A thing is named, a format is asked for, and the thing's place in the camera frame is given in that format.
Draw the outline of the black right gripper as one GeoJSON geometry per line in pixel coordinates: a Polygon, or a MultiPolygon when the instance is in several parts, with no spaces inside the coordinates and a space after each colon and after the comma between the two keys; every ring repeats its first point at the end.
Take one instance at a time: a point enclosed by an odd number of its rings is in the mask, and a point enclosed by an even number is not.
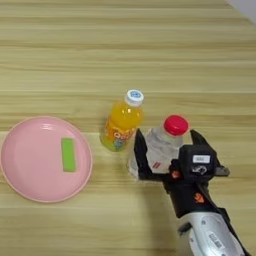
{"type": "MultiPolygon", "coordinates": [[[[210,146],[205,137],[196,130],[190,131],[192,143],[194,145],[210,146]]],[[[220,167],[218,160],[213,160],[209,164],[203,163],[206,173],[201,175],[192,171],[196,167],[191,161],[173,159],[169,166],[168,173],[152,173],[146,157],[147,145],[140,129],[136,131],[134,154],[138,167],[138,177],[140,180],[161,181],[166,192],[170,195],[175,214],[181,218],[194,212],[213,212],[220,214],[224,219],[228,219],[227,211],[223,207],[218,207],[210,197],[209,181],[217,176],[216,169],[220,167]]]]}

